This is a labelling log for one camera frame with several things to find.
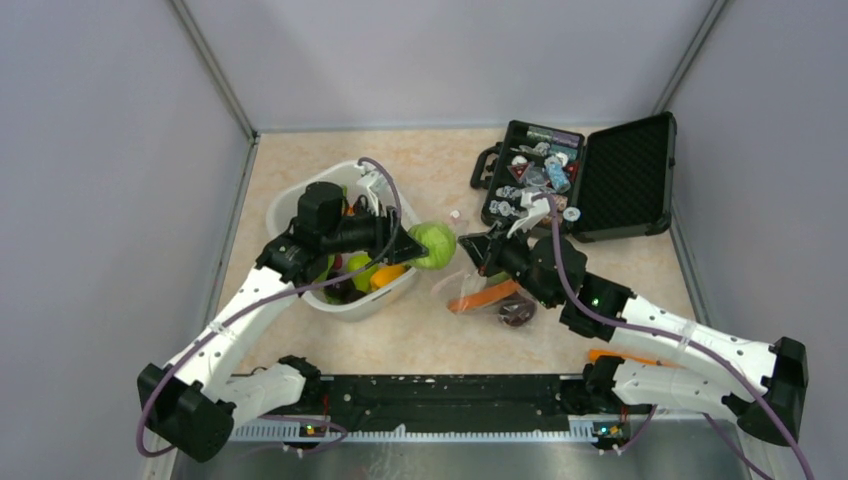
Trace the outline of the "dark purple round fruit toy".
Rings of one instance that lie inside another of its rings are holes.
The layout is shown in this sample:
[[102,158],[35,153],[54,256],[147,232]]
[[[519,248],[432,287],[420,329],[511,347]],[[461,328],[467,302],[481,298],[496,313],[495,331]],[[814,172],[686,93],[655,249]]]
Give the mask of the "dark purple round fruit toy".
[[536,303],[517,296],[505,299],[498,307],[497,318],[504,325],[519,328],[531,321],[536,315]]

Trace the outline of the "clear zip top bag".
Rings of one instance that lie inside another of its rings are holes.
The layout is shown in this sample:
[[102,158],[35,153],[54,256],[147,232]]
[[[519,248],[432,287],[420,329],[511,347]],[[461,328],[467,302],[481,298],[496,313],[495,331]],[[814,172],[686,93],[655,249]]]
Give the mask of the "clear zip top bag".
[[[469,223],[458,210],[450,213],[447,226],[456,241],[469,232]],[[458,241],[447,266],[435,272],[430,294],[453,315],[498,321],[512,329],[526,326],[538,313],[537,303],[508,275],[481,275]]]

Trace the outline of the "white plastic basket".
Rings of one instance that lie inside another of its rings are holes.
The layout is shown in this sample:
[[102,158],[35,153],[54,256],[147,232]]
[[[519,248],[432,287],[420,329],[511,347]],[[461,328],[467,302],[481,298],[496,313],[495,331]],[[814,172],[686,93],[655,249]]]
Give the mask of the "white plastic basket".
[[[265,213],[265,227],[268,237],[270,239],[277,237],[289,225],[290,220],[297,213],[297,201],[309,184],[326,181],[345,187],[347,198],[350,203],[353,203],[360,195],[366,194],[366,189],[358,184],[362,175],[363,170],[358,165],[357,160],[347,160],[282,190],[271,201]],[[420,277],[421,271],[410,267],[403,275],[393,279],[386,286],[347,304],[331,303],[322,290],[308,291],[300,299],[314,310],[328,314],[331,318],[339,321],[357,322],[370,317],[401,298],[416,284]]]

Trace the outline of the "orange carrot toy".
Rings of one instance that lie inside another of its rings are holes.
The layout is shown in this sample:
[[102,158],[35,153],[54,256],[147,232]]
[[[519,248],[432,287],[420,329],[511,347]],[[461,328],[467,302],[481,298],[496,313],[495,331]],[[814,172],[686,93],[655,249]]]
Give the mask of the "orange carrot toy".
[[520,285],[513,280],[504,281],[479,292],[452,299],[447,302],[446,308],[452,313],[476,310],[513,295],[519,288]]

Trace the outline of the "green cabbage toy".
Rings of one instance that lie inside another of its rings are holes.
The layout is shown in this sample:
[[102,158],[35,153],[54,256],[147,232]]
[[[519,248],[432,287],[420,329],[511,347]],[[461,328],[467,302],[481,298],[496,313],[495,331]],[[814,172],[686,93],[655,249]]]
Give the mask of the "green cabbage toy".
[[421,270],[442,270],[449,265],[456,252],[456,236],[444,222],[428,221],[412,226],[409,235],[427,249],[423,257],[413,259],[409,265]]

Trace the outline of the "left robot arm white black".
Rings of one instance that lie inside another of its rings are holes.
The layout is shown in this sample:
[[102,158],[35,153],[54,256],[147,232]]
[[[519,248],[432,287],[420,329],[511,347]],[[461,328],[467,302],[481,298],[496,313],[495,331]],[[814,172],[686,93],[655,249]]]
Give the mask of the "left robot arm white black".
[[219,314],[165,366],[147,365],[137,378],[142,412],[136,448],[146,458],[178,450],[198,462],[215,457],[232,432],[272,410],[308,413],[319,404],[318,370],[297,357],[281,359],[240,380],[235,368],[271,324],[305,293],[326,287],[319,278],[336,254],[368,251],[376,262],[406,263],[426,249],[403,226],[407,202],[393,180],[383,205],[365,187],[365,213],[348,216],[343,188],[309,183],[289,224],[261,250],[240,289]]

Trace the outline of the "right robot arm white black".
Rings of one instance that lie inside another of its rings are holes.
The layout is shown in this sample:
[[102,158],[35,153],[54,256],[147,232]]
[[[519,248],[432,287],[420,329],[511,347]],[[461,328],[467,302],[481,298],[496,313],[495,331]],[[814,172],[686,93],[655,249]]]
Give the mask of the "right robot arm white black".
[[505,273],[571,332],[610,345],[585,375],[600,412],[654,404],[733,420],[778,446],[799,441],[809,382],[798,340],[768,343],[715,330],[661,308],[632,289],[591,274],[586,256],[562,236],[530,245],[505,227],[460,237],[478,271]]

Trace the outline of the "orange object behind right arm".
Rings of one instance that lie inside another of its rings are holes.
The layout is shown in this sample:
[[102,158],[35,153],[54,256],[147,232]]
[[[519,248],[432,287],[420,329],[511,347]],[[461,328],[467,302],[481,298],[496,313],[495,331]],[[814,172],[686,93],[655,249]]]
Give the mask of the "orange object behind right arm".
[[587,354],[587,359],[590,363],[596,363],[601,357],[616,357],[616,358],[622,358],[624,360],[639,362],[641,364],[677,368],[676,364],[664,362],[664,361],[659,360],[659,359],[644,358],[644,357],[640,357],[640,356],[636,356],[636,355],[632,355],[632,354],[625,354],[625,353],[614,352],[614,351],[609,351],[609,350],[590,349],[588,354]]

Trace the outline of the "green pear toy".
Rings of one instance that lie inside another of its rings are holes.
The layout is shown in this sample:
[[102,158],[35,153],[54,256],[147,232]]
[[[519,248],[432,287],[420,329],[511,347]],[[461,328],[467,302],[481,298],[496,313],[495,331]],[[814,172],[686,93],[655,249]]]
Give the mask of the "green pear toy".
[[371,292],[371,278],[379,269],[378,263],[374,263],[368,254],[358,253],[348,258],[345,268],[347,273],[358,271],[358,274],[352,277],[357,290]]

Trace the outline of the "small orange fruit toy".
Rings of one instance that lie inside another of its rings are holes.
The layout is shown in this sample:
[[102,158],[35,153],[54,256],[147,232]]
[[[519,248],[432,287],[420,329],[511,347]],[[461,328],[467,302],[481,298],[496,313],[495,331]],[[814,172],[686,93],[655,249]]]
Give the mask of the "small orange fruit toy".
[[388,286],[403,276],[406,271],[405,265],[390,265],[378,268],[369,279],[370,290],[376,291]]

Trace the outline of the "black poker chip case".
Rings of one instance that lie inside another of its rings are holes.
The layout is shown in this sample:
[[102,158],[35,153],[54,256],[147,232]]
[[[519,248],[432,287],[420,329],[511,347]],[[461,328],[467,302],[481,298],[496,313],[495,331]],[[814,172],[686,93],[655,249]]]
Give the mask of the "black poker chip case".
[[469,184],[484,224],[519,215],[522,190],[552,193],[562,230],[583,242],[655,236],[672,224],[677,122],[670,112],[583,135],[521,120],[483,150]]

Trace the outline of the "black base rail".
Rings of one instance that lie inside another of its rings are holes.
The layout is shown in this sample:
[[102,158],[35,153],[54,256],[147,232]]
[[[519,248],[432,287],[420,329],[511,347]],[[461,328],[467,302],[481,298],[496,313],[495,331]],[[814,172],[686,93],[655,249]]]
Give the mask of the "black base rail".
[[570,428],[574,417],[646,414],[593,395],[577,374],[308,376],[298,401],[272,414],[315,417],[351,433],[530,433]]

